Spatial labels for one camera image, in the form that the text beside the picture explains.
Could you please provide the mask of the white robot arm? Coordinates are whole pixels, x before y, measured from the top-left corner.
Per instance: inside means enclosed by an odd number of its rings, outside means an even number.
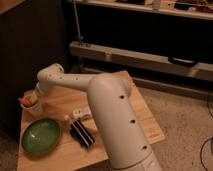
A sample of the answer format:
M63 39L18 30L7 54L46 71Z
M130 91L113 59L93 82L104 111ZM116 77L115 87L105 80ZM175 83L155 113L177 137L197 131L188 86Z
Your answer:
M55 85L85 91L113 171L162 171L129 101L131 82L110 73L67 74L52 64L37 73L37 96Z

